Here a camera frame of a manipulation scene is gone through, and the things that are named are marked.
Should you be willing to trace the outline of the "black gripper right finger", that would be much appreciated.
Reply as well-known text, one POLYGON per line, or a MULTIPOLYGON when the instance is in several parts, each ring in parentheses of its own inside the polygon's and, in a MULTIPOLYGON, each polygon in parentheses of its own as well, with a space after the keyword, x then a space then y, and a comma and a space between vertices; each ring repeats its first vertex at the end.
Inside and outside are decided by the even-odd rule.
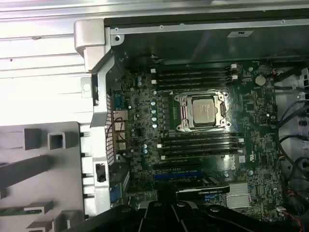
POLYGON ((184 232, 301 232, 302 225, 265 222, 221 205, 196 206, 180 201, 171 206, 184 232))

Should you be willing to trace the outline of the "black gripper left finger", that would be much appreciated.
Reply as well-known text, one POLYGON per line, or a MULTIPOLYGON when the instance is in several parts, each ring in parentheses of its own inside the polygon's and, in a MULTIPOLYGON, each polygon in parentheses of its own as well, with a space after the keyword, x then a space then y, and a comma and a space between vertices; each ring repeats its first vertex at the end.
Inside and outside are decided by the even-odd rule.
POLYGON ((159 201, 142 202, 135 210, 121 205, 79 225, 81 232, 166 232, 171 223, 170 205, 159 201))

